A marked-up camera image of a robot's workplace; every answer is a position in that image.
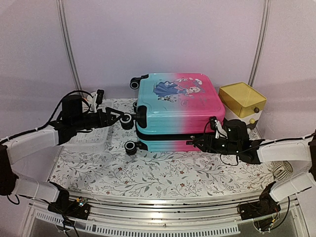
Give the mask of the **pink and teal kids suitcase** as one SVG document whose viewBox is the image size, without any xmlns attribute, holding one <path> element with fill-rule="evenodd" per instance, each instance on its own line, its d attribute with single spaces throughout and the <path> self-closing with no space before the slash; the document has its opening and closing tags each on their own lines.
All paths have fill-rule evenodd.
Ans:
<svg viewBox="0 0 316 237">
<path fill-rule="evenodd" d="M 214 135 L 210 119 L 220 123 L 225 108 L 208 76 L 198 73 L 151 73 L 130 80 L 137 141 L 124 145 L 128 155 L 196 151 L 193 139 Z"/>
</svg>

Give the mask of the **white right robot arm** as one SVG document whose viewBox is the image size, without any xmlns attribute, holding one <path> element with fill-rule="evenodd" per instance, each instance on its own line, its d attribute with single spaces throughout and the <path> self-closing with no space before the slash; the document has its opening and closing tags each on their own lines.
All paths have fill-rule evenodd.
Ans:
<svg viewBox="0 0 316 237">
<path fill-rule="evenodd" d="M 274 161 L 298 165 L 289 177 L 268 184 L 254 204 L 239 207 L 242 219 L 256 218 L 280 211 L 279 202 L 316 185 L 316 135 L 278 140 L 250 140 L 246 123 L 233 119 L 223 125 L 211 117 L 207 123 L 215 132 L 193 137 L 192 144 L 202 152 L 235 155 L 247 164 Z"/>
</svg>

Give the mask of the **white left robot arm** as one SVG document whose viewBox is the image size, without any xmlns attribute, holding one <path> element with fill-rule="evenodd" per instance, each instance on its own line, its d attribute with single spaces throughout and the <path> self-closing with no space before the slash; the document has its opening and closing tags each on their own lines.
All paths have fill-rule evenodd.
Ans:
<svg viewBox="0 0 316 237">
<path fill-rule="evenodd" d="M 99 106 L 103 101 L 103 90 L 98 90 L 88 103 L 81 90 L 66 94 L 57 104 L 61 108 L 58 116 L 51 115 L 42 126 L 27 130 L 0 142 L 0 194 L 1 196 L 23 196 L 41 199 L 48 208 L 61 215 L 70 214 L 74 203 L 69 192 L 53 182 L 40 182 L 31 177 L 13 172 L 11 166 L 28 155 L 49 147 L 63 145 L 78 133 L 132 121 L 124 112 Z"/>
</svg>

